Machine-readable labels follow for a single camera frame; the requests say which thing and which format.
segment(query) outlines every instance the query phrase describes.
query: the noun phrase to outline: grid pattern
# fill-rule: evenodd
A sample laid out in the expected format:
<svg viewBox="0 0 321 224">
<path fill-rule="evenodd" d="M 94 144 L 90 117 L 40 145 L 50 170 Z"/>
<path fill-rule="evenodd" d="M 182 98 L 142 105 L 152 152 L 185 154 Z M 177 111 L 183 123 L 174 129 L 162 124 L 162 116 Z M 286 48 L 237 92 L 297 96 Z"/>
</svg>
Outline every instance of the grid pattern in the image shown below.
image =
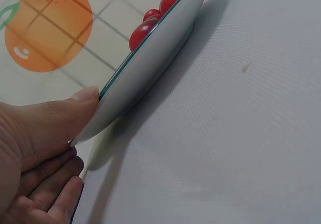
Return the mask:
<svg viewBox="0 0 321 224">
<path fill-rule="evenodd" d="M 20 0 L 0 0 L 0 10 L 18 1 Z M 17 65 L 8 54 L 3 29 L 0 32 L 0 101 L 16 105 L 32 104 L 64 99 L 86 86 L 98 85 L 102 88 L 129 54 L 128 40 L 131 32 L 141 23 L 148 9 L 158 8 L 160 0 L 89 0 L 92 11 L 77 0 L 69 0 L 93 14 L 93 20 L 85 24 L 77 35 L 66 31 L 63 25 L 46 15 L 46 10 L 55 4 L 55 1 L 48 1 L 41 9 L 24 1 L 35 12 L 25 32 L 42 19 L 70 39 L 71 44 L 66 48 L 66 53 L 74 48 L 83 50 L 59 70 L 48 73 L 30 72 Z M 82 36 L 90 27 L 91 36 L 84 44 Z M 46 55 L 42 57 L 51 61 Z"/>
</svg>

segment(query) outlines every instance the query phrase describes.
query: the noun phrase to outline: green leaf illustration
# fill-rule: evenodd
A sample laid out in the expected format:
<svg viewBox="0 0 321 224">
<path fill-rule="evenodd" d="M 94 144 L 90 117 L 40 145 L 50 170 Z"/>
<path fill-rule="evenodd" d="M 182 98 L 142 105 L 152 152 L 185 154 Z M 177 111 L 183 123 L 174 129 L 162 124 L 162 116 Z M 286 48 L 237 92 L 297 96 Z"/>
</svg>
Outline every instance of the green leaf illustration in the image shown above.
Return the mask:
<svg viewBox="0 0 321 224">
<path fill-rule="evenodd" d="M 5 8 L 3 8 L 1 11 L 0 11 L 0 18 L 8 11 L 11 11 L 10 13 L 10 16 L 3 22 L 0 24 L 0 31 L 6 27 L 9 22 L 15 17 L 15 15 L 17 14 L 18 10 L 19 10 L 19 6 L 20 6 L 20 3 L 15 3 L 13 5 L 10 5 L 10 6 L 7 6 Z"/>
</svg>

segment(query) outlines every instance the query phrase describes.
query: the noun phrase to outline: finger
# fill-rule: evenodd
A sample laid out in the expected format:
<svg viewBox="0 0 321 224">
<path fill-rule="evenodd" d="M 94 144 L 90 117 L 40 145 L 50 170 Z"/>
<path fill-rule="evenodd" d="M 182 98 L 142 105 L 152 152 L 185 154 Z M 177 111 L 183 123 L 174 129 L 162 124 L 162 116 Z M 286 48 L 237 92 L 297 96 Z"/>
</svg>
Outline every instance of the finger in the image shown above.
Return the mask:
<svg viewBox="0 0 321 224">
<path fill-rule="evenodd" d="M 48 211 L 48 214 L 58 223 L 69 224 L 77 207 L 82 187 L 82 180 L 79 177 L 72 177 Z"/>
<path fill-rule="evenodd" d="M 23 173 L 17 195 L 30 195 L 43 180 L 56 173 L 67 161 L 76 155 L 76 149 L 70 148 L 65 153 L 42 163 L 35 169 Z"/>
<path fill-rule="evenodd" d="M 31 193 L 29 199 L 33 200 L 38 205 L 39 209 L 48 211 L 68 180 L 73 176 L 78 176 L 83 168 L 83 161 L 78 156 L 75 156 L 54 175 L 44 180 Z"/>
<path fill-rule="evenodd" d="M 73 139 L 89 122 L 99 100 L 97 87 L 85 88 L 65 101 L 13 107 L 22 157 Z"/>
<path fill-rule="evenodd" d="M 40 153 L 34 154 L 32 156 L 26 157 L 22 160 L 22 170 L 21 172 L 25 172 L 27 170 L 31 170 L 46 160 L 49 160 L 53 157 L 56 157 L 66 150 L 68 150 L 67 144 L 61 145 L 52 145 L 48 150 L 42 151 Z"/>
</svg>

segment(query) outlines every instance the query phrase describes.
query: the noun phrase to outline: stain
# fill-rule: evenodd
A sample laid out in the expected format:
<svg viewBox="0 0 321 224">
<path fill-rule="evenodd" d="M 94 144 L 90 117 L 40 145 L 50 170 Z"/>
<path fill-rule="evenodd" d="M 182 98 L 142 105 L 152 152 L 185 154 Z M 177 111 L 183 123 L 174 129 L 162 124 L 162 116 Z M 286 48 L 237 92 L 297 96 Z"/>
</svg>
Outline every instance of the stain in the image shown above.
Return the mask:
<svg viewBox="0 0 321 224">
<path fill-rule="evenodd" d="M 252 63 L 250 62 L 249 64 L 247 64 L 246 66 L 242 67 L 242 73 L 246 73 L 247 69 L 249 68 L 249 66 L 251 66 Z"/>
</svg>

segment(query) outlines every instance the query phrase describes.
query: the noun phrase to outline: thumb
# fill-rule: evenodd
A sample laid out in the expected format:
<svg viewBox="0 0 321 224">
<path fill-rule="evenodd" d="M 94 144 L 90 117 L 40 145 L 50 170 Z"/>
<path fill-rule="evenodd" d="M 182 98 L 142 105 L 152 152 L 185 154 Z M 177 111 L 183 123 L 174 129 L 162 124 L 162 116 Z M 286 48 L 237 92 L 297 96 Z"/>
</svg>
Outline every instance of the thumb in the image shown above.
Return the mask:
<svg viewBox="0 0 321 224">
<path fill-rule="evenodd" d="M 51 145 L 68 143 L 89 122 L 99 101 L 99 89 L 80 90 L 64 101 L 13 107 L 18 126 L 17 144 L 22 157 L 36 154 Z"/>
</svg>

